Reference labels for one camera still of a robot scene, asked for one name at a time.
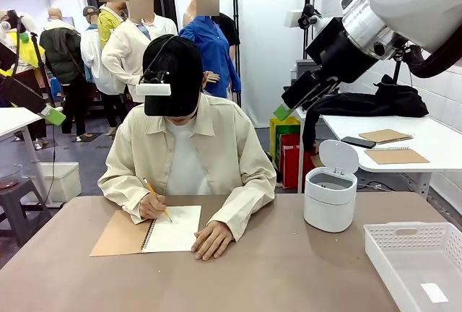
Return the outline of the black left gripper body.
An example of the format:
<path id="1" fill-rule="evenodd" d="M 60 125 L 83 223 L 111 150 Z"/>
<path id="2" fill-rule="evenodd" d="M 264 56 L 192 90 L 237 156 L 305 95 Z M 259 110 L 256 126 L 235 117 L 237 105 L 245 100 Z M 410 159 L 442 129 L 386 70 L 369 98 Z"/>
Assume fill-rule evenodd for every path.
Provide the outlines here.
<path id="1" fill-rule="evenodd" d="M 0 75 L 0 98 L 33 113 L 41 113 L 45 109 L 45 100 L 13 77 Z"/>

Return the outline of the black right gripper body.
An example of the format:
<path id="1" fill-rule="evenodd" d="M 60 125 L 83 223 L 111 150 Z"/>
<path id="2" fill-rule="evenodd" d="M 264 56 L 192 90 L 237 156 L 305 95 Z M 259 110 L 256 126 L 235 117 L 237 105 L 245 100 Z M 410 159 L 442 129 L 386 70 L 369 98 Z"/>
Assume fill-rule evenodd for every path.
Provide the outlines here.
<path id="1" fill-rule="evenodd" d="M 305 50 L 318 65 L 313 74 L 320 82 L 335 77 L 340 82 L 353 83 L 375 64 L 373 57 L 348 38 L 340 17 L 332 17 Z"/>

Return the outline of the yellow pencil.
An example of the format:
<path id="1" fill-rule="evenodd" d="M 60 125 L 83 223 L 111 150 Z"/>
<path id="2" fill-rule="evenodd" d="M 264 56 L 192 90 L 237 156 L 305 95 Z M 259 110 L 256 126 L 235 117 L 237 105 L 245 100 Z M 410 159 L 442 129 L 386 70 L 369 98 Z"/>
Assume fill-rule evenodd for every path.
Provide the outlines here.
<path id="1" fill-rule="evenodd" d="M 155 194 L 155 195 L 157 196 L 157 193 L 156 193 L 155 190 L 152 188 L 152 186 L 151 186 L 151 184 L 148 182 L 148 180 L 147 180 L 146 178 L 143 178 L 142 180 L 143 180 L 144 184 L 147 186 L 147 188 L 150 190 L 150 192 L 151 192 L 152 194 Z M 169 213 L 168 213 L 168 211 L 167 211 L 167 209 L 164 209 L 163 212 L 164 212 L 166 218 L 168 218 L 170 222 L 173 222 L 172 219 L 171 219 L 171 217 L 170 217 L 170 215 L 169 215 Z"/>

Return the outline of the spiral sketchbook with brown cover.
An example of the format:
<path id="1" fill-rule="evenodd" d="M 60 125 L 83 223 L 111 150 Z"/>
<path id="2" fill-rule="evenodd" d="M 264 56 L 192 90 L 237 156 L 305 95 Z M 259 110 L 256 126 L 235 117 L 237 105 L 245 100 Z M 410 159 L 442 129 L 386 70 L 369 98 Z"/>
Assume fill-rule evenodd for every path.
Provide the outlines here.
<path id="1" fill-rule="evenodd" d="M 190 251 L 199 229 L 201 207 L 169 207 L 167 213 L 134 224 L 126 212 L 114 212 L 90 256 Z"/>

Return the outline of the person's left forearm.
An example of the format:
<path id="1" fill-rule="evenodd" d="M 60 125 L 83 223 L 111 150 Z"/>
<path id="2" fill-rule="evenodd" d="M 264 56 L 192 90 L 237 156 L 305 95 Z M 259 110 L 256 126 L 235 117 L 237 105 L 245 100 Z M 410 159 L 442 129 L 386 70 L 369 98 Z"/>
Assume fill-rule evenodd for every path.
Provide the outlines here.
<path id="1" fill-rule="evenodd" d="M 250 216 L 275 199 L 276 176 L 260 176 L 235 188 L 222 207 L 209 220 L 228 226 L 238 241 L 247 228 Z"/>

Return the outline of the person's right forearm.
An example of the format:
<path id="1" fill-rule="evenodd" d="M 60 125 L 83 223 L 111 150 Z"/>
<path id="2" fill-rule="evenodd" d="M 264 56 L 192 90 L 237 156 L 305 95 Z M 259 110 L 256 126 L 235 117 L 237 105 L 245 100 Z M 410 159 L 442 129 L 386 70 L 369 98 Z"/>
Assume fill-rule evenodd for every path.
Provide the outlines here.
<path id="1" fill-rule="evenodd" d="M 131 170 L 108 169 L 98 186 L 106 199 L 130 214 L 135 224 L 157 217 L 155 212 L 141 209 L 141 203 L 147 202 L 149 190 Z"/>

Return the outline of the person's right hand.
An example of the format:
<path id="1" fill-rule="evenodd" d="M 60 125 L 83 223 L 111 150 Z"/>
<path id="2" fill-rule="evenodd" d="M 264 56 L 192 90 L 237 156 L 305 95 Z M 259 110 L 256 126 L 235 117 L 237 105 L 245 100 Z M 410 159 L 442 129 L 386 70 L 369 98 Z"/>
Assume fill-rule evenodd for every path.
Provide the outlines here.
<path id="1" fill-rule="evenodd" d="M 144 219 L 157 219 L 167 209 L 165 197 L 160 194 L 149 192 L 139 203 L 139 214 Z"/>

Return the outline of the person's left hand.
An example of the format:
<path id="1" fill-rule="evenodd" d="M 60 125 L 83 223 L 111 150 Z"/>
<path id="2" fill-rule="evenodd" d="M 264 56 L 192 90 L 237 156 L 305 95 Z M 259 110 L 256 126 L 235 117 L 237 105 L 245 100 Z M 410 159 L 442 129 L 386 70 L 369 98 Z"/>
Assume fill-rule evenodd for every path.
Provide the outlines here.
<path id="1" fill-rule="evenodd" d="M 196 240 L 191 247 L 196 260 L 218 259 L 233 241 L 228 226 L 219 221 L 211 221 L 205 228 L 194 234 Z"/>

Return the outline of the grey equipment box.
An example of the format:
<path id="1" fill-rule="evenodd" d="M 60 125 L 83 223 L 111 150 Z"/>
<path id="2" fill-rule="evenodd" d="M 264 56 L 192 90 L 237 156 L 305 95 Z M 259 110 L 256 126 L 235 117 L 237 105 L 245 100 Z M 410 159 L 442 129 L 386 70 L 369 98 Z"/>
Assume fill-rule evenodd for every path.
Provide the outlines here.
<path id="1" fill-rule="evenodd" d="M 311 77 L 317 68 L 312 59 L 296 60 L 290 69 L 290 89 L 311 91 L 318 83 Z"/>

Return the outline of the white desk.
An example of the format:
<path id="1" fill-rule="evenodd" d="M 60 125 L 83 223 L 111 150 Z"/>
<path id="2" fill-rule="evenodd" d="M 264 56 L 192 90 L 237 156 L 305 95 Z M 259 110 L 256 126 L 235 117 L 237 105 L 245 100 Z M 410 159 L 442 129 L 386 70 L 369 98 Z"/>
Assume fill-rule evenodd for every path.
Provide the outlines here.
<path id="1" fill-rule="evenodd" d="M 40 161 L 35 153 L 35 146 L 32 142 L 28 125 L 40 120 L 40 116 L 26 108 L 0 108 L 0 139 L 10 137 L 17 131 L 21 131 L 25 140 L 26 150 L 35 172 L 35 178 L 39 185 L 39 192 L 45 205 L 51 209 L 59 209 L 63 202 L 54 202 L 48 194 L 45 186 L 45 179 L 40 167 Z"/>

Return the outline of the black tripod stand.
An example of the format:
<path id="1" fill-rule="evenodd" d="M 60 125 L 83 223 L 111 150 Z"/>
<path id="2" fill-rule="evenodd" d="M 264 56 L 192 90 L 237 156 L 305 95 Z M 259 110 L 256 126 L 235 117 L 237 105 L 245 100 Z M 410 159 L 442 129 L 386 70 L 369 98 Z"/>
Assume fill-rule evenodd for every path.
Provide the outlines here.
<path id="1" fill-rule="evenodd" d="M 38 69 L 40 70 L 40 76 L 43 81 L 43 86 L 48 94 L 48 102 L 52 107 L 55 107 L 55 102 L 51 92 L 50 81 L 48 75 L 45 71 L 45 53 L 41 52 L 41 47 L 38 43 L 38 28 L 35 23 L 35 20 L 24 12 L 15 12 L 17 16 L 17 37 L 19 37 L 19 31 L 21 27 L 24 27 L 25 31 L 29 34 L 32 39 L 32 44 L 36 54 Z"/>

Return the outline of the yellow green shopping bag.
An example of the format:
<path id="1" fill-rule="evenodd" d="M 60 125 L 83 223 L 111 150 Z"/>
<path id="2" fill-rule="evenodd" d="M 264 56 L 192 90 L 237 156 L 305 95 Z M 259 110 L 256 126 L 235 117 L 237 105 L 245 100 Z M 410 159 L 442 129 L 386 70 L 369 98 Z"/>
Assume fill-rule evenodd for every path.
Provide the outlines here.
<path id="1" fill-rule="evenodd" d="M 289 117 L 280 121 L 276 117 L 270 118 L 269 139 L 270 155 L 273 158 L 276 169 L 280 166 L 281 136 L 292 135 L 295 138 L 295 144 L 300 143 L 300 121 L 295 117 Z"/>

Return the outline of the mannequin in dark green jacket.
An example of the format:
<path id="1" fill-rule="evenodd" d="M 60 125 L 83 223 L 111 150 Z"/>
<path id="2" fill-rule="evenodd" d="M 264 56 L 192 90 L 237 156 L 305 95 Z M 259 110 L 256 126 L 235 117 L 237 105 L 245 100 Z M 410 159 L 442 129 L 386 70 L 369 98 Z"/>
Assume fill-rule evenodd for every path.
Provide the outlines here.
<path id="1" fill-rule="evenodd" d="M 85 127 L 87 82 L 84 75 L 80 43 L 81 36 L 73 25 L 63 21 L 61 10 L 48 10 L 48 23 L 40 34 L 40 46 L 45 49 L 45 64 L 64 91 L 64 134 L 76 125 L 78 139 L 90 137 Z"/>

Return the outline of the black smartphone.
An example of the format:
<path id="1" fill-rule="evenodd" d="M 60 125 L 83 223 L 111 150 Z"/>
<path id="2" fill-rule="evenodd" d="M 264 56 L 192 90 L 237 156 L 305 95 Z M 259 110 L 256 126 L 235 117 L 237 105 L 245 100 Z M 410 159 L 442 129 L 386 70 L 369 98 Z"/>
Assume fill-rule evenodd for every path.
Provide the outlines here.
<path id="1" fill-rule="evenodd" d="M 372 149 L 376 143 L 370 140 L 366 139 L 360 139 L 356 137 L 351 137 L 351 136 L 346 136 L 341 139 L 342 142 L 356 146 L 356 147 L 362 147 L 365 149 Z"/>

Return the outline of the white storage crate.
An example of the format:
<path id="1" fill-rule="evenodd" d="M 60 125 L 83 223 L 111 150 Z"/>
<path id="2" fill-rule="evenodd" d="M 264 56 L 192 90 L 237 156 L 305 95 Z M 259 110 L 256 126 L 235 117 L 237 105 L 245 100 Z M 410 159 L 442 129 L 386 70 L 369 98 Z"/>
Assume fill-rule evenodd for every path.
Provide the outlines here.
<path id="1" fill-rule="evenodd" d="M 41 162 L 40 170 L 45 186 L 43 200 L 49 208 L 59 208 L 81 194 L 79 163 Z"/>

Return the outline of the white trash bin lid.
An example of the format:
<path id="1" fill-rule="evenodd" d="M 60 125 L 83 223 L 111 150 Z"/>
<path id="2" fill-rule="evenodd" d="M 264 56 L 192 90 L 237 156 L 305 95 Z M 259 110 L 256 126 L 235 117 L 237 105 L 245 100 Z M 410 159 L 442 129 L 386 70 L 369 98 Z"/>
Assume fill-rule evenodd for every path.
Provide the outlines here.
<path id="1" fill-rule="evenodd" d="M 359 167 L 357 151 L 345 142 L 328 139 L 321 142 L 318 148 L 321 162 L 336 173 L 356 173 Z"/>

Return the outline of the black cloth pile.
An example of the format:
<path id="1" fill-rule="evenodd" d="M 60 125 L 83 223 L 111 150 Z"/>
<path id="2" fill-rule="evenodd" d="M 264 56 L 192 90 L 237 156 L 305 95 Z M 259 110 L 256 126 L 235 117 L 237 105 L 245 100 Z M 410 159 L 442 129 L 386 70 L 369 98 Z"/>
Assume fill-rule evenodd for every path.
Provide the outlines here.
<path id="1" fill-rule="evenodd" d="M 394 84 L 387 74 L 375 85 L 375 94 L 343 92 L 319 100 L 305 117 L 302 133 L 304 150 L 311 152 L 315 144 L 315 126 L 321 115 L 327 116 L 401 116 L 421 118 L 429 114 L 418 91 L 408 85 Z"/>

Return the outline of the mannequin in white shirt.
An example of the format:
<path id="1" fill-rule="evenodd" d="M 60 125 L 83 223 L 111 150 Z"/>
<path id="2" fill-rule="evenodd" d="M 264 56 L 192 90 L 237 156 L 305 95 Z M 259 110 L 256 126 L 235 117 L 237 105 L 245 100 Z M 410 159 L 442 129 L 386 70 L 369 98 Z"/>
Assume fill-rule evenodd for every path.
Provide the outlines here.
<path id="1" fill-rule="evenodd" d="M 89 23 L 88 28 L 81 34 L 80 51 L 84 62 L 86 80 L 94 83 L 100 93 L 109 130 L 106 136 L 116 133 L 118 122 L 126 114 L 126 106 L 122 103 L 121 94 L 115 89 L 115 81 L 101 61 L 100 35 L 97 26 L 98 10 L 95 6 L 83 8 L 83 16 Z"/>

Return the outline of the red shopping bag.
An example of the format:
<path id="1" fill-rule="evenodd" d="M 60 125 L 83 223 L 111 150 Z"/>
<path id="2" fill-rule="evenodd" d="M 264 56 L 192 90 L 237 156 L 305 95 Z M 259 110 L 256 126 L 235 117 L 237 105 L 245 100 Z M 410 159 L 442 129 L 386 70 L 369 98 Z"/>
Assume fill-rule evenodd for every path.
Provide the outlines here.
<path id="1" fill-rule="evenodd" d="M 296 189 L 299 182 L 300 171 L 300 134 L 283 134 L 280 136 L 280 158 L 279 168 L 282 174 L 282 185 L 284 189 Z M 313 144 L 308 151 L 303 153 L 302 177 L 315 166 L 311 157 L 316 156 L 317 147 Z"/>

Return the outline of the clear glass bowl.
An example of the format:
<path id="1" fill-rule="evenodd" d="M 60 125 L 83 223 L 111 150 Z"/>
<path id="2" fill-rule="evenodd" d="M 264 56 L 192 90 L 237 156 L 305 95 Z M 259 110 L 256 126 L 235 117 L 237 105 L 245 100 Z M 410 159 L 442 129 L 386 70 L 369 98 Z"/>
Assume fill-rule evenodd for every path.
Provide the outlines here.
<path id="1" fill-rule="evenodd" d="M 22 177 L 22 165 L 0 165 L 0 190 L 9 189 L 19 183 Z"/>

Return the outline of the brown closed notebook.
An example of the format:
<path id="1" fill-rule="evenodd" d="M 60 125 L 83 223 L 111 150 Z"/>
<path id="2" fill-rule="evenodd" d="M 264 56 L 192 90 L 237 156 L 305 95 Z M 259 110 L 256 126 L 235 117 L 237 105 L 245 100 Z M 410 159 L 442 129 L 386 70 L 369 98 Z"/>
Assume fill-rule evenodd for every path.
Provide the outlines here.
<path id="1" fill-rule="evenodd" d="M 367 133 L 361 133 L 359 136 L 363 139 L 375 142 L 376 144 L 387 144 L 391 142 L 399 142 L 412 139 L 413 136 L 410 134 L 404 134 L 393 129 L 382 129 L 378 131 L 371 131 Z"/>

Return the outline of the mannequin in cream jacket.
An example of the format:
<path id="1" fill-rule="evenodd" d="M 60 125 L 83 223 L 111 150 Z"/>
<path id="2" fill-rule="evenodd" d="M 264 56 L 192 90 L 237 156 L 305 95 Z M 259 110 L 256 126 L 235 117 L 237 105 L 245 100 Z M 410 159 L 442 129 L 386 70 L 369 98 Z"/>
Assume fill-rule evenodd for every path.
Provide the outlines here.
<path id="1" fill-rule="evenodd" d="M 154 13 L 154 6 L 144 7 L 140 17 L 134 14 L 140 0 L 126 0 L 128 19 L 114 31 L 102 49 L 102 63 L 115 82 L 117 91 L 125 90 L 134 102 L 144 102 L 144 96 L 136 92 L 143 74 L 143 55 L 151 41 L 162 35 L 176 35 L 178 29 L 173 20 Z"/>

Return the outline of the mannequin in black t-shirt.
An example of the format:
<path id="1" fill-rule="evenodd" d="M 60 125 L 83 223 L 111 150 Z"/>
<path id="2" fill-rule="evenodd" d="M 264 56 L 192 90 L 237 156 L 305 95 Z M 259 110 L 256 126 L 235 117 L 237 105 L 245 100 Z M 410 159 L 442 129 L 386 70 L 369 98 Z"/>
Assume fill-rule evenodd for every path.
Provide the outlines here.
<path id="1" fill-rule="evenodd" d="M 183 14 L 183 27 L 188 25 L 196 17 L 196 0 L 191 0 Z M 235 47 L 240 45 L 239 35 L 235 29 L 234 21 L 223 13 L 213 16 L 212 20 L 219 26 L 230 46 L 230 57 L 235 63 Z"/>

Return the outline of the grey plastic stool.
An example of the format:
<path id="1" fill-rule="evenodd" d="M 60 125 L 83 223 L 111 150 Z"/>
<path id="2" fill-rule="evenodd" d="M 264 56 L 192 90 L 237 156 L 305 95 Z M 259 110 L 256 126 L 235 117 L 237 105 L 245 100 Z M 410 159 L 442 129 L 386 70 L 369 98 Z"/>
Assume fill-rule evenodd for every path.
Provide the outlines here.
<path id="1" fill-rule="evenodd" d="M 38 202 L 26 205 L 21 199 L 33 193 Z M 9 188 L 0 189 L 0 223 L 7 221 L 9 229 L 0 229 L 0 238 L 15 238 L 23 246 L 52 218 L 35 184 L 30 178 L 21 177 Z"/>

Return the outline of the person in cream shirt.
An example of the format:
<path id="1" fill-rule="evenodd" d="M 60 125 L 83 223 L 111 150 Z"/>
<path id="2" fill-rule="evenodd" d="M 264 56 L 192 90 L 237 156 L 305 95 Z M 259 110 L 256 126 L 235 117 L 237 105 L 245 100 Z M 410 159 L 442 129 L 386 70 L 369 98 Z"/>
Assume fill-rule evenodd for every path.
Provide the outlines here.
<path id="1" fill-rule="evenodd" d="M 147 116 L 144 102 L 132 108 L 116 132 L 106 172 L 131 170 L 143 184 L 146 178 L 165 204 L 175 195 L 226 201 L 249 180 L 276 176 L 249 117 L 231 100 L 205 94 L 205 82 L 204 71 L 198 105 L 189 116 Z"/>

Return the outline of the mannequin in blue shirt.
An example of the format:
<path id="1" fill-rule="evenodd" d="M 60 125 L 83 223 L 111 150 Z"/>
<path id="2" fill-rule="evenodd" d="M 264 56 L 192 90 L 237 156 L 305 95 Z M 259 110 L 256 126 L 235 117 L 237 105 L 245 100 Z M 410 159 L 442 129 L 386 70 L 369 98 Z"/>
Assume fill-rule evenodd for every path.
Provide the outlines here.
<path id="1" fill-rule="evenodd" d="M 195 13 L 183 23 L 179 35 L 192 40 L 201 54 L 207 74 L 205 92 L 219 98 L 233 99 L 241 92 L 241 81 L 230 55 L 230 44 L 212 19 L 219 14 L 219 0 L 192 0 Z"/>

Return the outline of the brown spiral notebook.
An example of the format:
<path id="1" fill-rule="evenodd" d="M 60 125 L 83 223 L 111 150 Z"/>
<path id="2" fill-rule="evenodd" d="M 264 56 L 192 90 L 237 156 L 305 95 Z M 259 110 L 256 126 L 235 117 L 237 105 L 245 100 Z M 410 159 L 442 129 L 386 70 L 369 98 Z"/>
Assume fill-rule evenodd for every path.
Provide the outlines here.
<path id="1" fill-rule="evenodd" d="M 379 165 L 428 163 L 425 157 L 409 147 L 366 149 L 365 153 Z"/>

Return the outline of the mannequin in yellow jacket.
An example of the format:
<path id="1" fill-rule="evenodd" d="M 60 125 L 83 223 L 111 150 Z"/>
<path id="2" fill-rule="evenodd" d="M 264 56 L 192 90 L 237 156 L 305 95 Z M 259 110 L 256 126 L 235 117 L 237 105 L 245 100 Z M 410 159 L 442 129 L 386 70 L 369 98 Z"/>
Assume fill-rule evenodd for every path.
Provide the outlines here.
<path id="1" fill-rule="evenodd" d="M 104 49 L 112 32 L 126 19 L 126 0 L 99 0 L 97 16 L 100 48 Z"/>

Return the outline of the white side table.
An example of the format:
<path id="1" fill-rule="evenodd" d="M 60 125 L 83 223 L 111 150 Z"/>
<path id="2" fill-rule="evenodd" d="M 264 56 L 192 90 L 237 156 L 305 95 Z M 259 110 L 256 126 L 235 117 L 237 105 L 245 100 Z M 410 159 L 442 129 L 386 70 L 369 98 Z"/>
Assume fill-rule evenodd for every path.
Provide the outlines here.
<path id="1" fill-rule="evenodd" d="M 393 129 L 410 134 L 412 139 L 383 144 L 382 147 L 409 147 L 428 160 L 427 163 L 379 165 L 361 147 L 355 147 L 359 167 L 371 173 L 405 173 L 412 191 L 427 198 L 433 173 L 447 170 L 462 171 L 462 134 L 429 116 L 407 118 L 399 116 L 352 117 L 321 116 L 337 139 L 358 137 L 365 132 Z"/>

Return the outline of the white trash bin body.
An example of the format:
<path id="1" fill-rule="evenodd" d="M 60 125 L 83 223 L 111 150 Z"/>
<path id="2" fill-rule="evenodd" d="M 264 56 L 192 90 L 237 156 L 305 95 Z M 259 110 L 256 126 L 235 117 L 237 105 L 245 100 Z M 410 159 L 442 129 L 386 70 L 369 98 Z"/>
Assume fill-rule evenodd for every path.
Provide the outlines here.
<path id="1" fill-rule="evenodd" d="M 304 220 L 327 233 L 341 233 L 353 221 L 357 177 L 333 168 L 315 168 L 305 176 Z"/>

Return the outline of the black baseball cap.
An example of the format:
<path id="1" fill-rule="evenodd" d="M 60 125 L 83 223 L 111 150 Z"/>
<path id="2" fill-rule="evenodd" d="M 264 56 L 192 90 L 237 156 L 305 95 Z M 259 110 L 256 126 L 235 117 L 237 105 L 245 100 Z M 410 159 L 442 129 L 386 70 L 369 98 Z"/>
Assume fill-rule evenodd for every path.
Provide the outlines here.
<path id="1" fill-rule="evenodd" d="M 151 41 L 143 55 L 143 75 L 168 71 L 170 96 L 145 96 L 147 116 L 186 117 L 196 111 L 204 77 L 198 46 L 178 35 L 163 35 Z"/>

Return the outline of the white perforated plastic basket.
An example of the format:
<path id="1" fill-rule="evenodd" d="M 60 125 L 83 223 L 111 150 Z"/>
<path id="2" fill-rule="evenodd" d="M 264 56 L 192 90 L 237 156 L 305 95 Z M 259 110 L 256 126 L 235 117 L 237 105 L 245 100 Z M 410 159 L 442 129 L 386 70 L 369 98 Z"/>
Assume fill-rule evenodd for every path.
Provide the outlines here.
<path id="1" fill-rule="evenodd" d="M 462 232 L 449 222 L 365 225 L 365 252 L 400 312 L 462 312 Z"/>

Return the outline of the black left wrist mount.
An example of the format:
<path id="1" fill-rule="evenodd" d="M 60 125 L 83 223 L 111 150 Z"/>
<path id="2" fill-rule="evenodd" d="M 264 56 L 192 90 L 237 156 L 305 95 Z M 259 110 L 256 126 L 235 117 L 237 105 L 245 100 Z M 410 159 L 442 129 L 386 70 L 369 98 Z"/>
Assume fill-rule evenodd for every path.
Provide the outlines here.
<path id="1" fill-rule="evenodd" d="M 7 72 L 17 61 L 17 54 L 0 42 L 0 70 Z"/>

